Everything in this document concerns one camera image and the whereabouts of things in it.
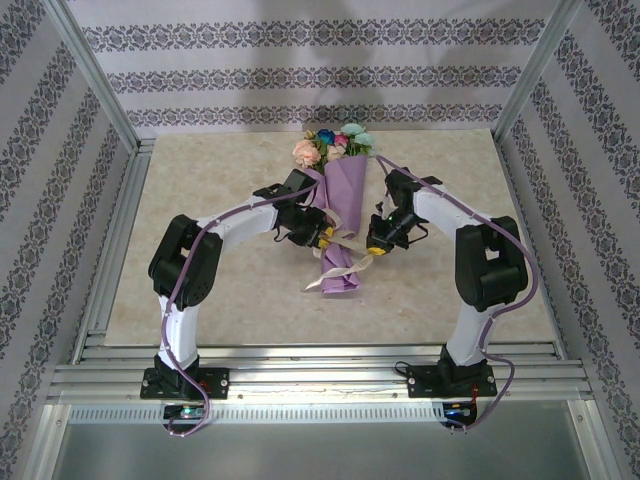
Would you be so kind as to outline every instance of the bouquet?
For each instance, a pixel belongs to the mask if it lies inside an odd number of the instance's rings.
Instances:
[[[306,173],[318,181],[312,205],[330,209],[340,218],[337,229],[357,234],[360,230],[364,173],[367,155],[373,148],[373,137],[365,128],[349,123],[339,133],[330,130],[307,131],[306,138],[298,142],[293,156]],[[322,273],[332,268],[351,268],[353,261],[349,249],[329,243],[322,252]],[[322,280],[323,293],[341,293],[360,286],[357,273]]]

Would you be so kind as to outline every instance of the purple cable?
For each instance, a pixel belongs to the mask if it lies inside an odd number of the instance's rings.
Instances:
[[[187,382],[189,382],[191,385],[193,385],[193,387],[198,390],[198,392],[200,392],[200,394],[202,395],[202,399],[204,401],[204,415],[202,416],[202,418],[200,419],[200,421],[190,430],[187,430],[186,432],[180,433],[180,434],[176,434],[173,429],[172,429],[172,425],[173,425],[173,421],[174,419],[169,420],[169,424],[167,425],[167,430],[169,431],[169,435],[171,436],[179,436],[179,437],[187,437],[193,433],[196,433],[198,430],[200,430],[202,427],[204,427],[204,425],[207,423],[207,420],[209,419],[209,411],[210,411],[210,406],[209,406],[209,395],[207,395],[207,392],[205,391],[204,388],[202,388],[193,378],[191,378],[187,372],[185,372],[182,367],[180,366],[180,364],[178,363],[178,359],[175,357],[175,355],[173,354],[173,352],[171,351],[171,345],[169,344],[169,338],[167,336],[167,322],[169,320],[169,315],[171,314],[171,307],[173,306],[173,304],[175,303],[176,297],[178,296],[178,292],[180,291],[180,287],[182,287],[182,284],[184,283],[184,279],[187,276],[187,271],[189,270],[189,266],[191,265],[191,262],[193,261],[193,256],[196,252],[196,249],[198,248],[198,245],[200,244],[200,241],[202,240],[202,238],[204,237],[204,235],[209,231],[209,229],[215,227],[216,225],[218,225],[220,222],[222,222],[223,220],[226,220],[227,218],[236,215],[240,212],[244,212],[246,210],[251,210],[253,208],[256,207],[263,207],[265,205],[270,205],[272,203],[275,202],[279,202],[281,200],[288,200],[290,198],[297,198],[300,197],[302,195],[304,195],[305,193],[310,193],[313,189],[315,189],[318,186],[318,182],[315,182],[312,186],[305,188],[304,190],[300,190],[299,192],[296,193],[290,193],[288,195],[283,195],[281,197],[276,197],[276,198],[269,198],[267,200],[263,200],[260,202],[256,202],[254,204],[245,204],[245,205],[240,205],[239,207],[236,207],[232,210],[229,210],[228,212],[224,212],[223,214],[221,214],[219,217],[214,218],[213,220],[211,220],[209,223],[207,223],[207,225],[200,230],[200,232],[198,233],[198,235],[196,236],[195,240],[193,241],[193,245],[191,246],[191,250],[189,250],[189,255],[187,256],[187,260],[184,262],[184,266],[182,267],[182,270],[180,271],[180,275],[178,276],[178,280],[176,281],[176,285],[173,287],[173,291],[171,292],[171,296],[169,297],[169,300],[167,301],[167,306],[164,310],[164,315],[162,316],[162,327],[161,327],[161,335],[162,335],[162,343],[164,344],[164,348],[165,351],[167,352],[167,356],[169,357],[169,360],[171,360],[171,363],[173,364],[173,368],[180,374],[180,376],[182,378],[184,378]]]
[[[520,250],[522,252],[522,255],[524,256],[524,258],[527,259],[527,263],[529,264],[529,267],[531,268],[532,280],[531,280],[531,290],[529,290],[529,293],[527,293],[527,295],[522,300],[520,300],[519,302],[516,302],[516,303],[514,303],[512,305],[507,305],[507,306],[505,306],[503,308],[500,308],[500,309],[496,310],[495,312],[493,312],[489,316],[489,321],[487,322],[487,324],[485,325],[484,329],[482,330],[482,333],[480,334],[480,339],[478,340],[478,348],[480,349],[480,353],[482,353],[482,355],[488,360],[492,360],[494,362],[499,362],[499,363],[506,363],[507,365],[509,365],[509,377],[507,378],[507,381],[505,382],[504,386],[502,387],[502,390],[500,390],[500,392],[498,393],[498,396],[496,397],[496,399],[493,401],[493,403],[491,405],[489,405],[489,407],[487,407],[487,409],[484,412],[482,412],[482,415],[480,415],[480,418],[478,418],[472,425],[468,426],[467,428],[460,429],[460,430],[457,430],[457,431],[465,431],[466,432],[468,430],[472,430],[475,427],[477,427],[478,425],[480,425],[484,420],[486,420],[486,418],[491,414],[491,412],[493,412],[493,410],[495,410],[495,408],[498,406],[498,403],[500,403],[500,400],[502,400],[502,397],[504,397],[505,393],[507,393],[507,389],[511,386],[511,383],[513,382],[513,377],[514,377],[515,371],[516,371],[516,366],[513,364],[513,362],[511,360],[509,360],[507,358],[502,358],[502,357],[498,357],[496,355],[491,355],[491,354],[487,353],[487,348],[486,348],[486,345],[485,345],[485,342],[487,340],[487,335],[489,335],[489,331],[491,330],[491,327],[494,324],[494,320],[498,316],[500,316],[502,314],[505,314],[507,312],[512,312],[513,310],[516,310],[516,309],[526,305],[527,303],[529,303],[531,301],[531,299],[533,298],[533,296],[536,293],[536,290],[538,289],[538,267],[537,267],[533,257],[531,256],[531,254],[527,251],[526,248],[524,248],[524,245],[522,245],[522,243],[520,243],[520,241],[516,237],[511,235],[504,228],[500,227],[499,225],[496,225],[491,220],[478,215],[473,210],[471,210],[469,207],[467,207],[464,203],[462,203],[459,200],[457,200],[455,197],[449,195],[446,192],[443,192],[442,190],[439,190],[438,188],[434,187],[433,185],[429,185],[427,182],[425,182],[424,180],[418,178],[417,176],[415,176],[410,171],[405,170],[404,168],[396,165],[391,160],[387,160],[382,155],[377,155],[376,156],[376,160],[378,160],[379,163],[380,162],[384,162],[387,165],[389,165],[390,167],[401,171],[407,177],[409,177],[409,178],[413,179],[414,181],[418,182],[420,185],[425,187],[427,190],[437,194],[441,198],[444,198],[445,200],[447,200],[450,203],[452,203],[453,205],[455,205],[457,208],[462,210],[464,213],[469,215],[471,218],[473,218],[473,219],[475,219],[475,220],[477,220],[477,221],[479,221],[481,223],[484,223],[485,225],[488,225],[489,227],[491,227],[496,232],[498,232],[501,235],[505,236],[511,243],[513,243],[518,248],[518,250]]]

